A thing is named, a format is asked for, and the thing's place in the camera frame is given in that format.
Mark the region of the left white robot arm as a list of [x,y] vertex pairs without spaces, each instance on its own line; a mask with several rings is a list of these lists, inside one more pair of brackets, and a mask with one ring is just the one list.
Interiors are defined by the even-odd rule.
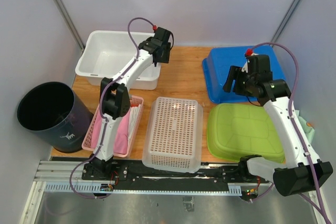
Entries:
[[129,89],[139,75],[150,65],[168,63],[170,51],[174,42],[171,31],[154,27],[154,35],[137,44],[133,37],[136,54],[121,70],[111,79],[103,78],[100,88],[99,112],[102,118],[99,142],[94,153],[89,158],[88,166],[100,179],[108,179],[112,175],[114,142],[122,117],[130,109]]

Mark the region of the black round bin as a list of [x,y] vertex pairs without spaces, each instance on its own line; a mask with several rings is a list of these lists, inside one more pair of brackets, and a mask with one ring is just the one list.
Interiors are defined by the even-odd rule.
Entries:
[[93,114],[71,87],[46,82],[31,89],[20,101],[21,126],[63,153],[82,149]]

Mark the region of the blue plastic tub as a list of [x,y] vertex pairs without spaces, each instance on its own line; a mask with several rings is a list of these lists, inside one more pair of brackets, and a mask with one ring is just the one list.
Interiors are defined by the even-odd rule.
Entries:
[[232,66],[238,67],[233,71],[233,77],[237,78],[242,73],[242,68],[247,63],[246,51],[251,46],[218,47],[210,50],[208,56],[202,61],[203,74],[206,83],[206,91],[209,99],[215,104],[242,103],[256,101],[256,98],[246,98],[234,92],[235,82],[232,81],[230,92],[224,90]]

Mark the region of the green plastic tub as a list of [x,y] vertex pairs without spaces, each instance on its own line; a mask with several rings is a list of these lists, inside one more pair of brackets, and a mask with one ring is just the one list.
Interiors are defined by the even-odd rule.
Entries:
[[282,163],[285,154],[275,126],[258,106],[221,103],[213,107],[207,120],[207,148],[220,159],[231,162],[248,155],[260,155]]

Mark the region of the white perforated plastic basket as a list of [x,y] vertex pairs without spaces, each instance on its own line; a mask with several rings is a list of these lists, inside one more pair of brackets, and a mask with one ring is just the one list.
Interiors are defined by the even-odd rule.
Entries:
[[142,163],[169,172],[194,173],[202,157],[203,108],[196,100],[158,97],[150,111]]

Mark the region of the white plastic tub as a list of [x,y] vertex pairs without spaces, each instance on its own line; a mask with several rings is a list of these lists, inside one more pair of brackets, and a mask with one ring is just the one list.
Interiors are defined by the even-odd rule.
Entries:
[[[154,33],[131,32],[138,45]],[[87,78],[93,86],[100,86],[102,78],[112,78],[136,55],[135,45],[127,31],[93,31],[76,65],[76,75]],[[161,65],[147,67],[134,81],[132,89],[154,90],[160,76]]]

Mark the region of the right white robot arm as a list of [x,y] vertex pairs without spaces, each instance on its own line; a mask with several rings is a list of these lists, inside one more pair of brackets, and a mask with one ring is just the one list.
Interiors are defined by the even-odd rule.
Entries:
[[261,155],[242,157],[238,177],[250,182],[256,176],[274,183],[282,196],[317,190],[332,175],[330,162],[323,162],[309,144],[295,113],[291,91],[283,79],[273,79],[268,55],[246,55],[243,67],[231,66],[225,92],[254,97],[269,115],[280,138],[285,163]]

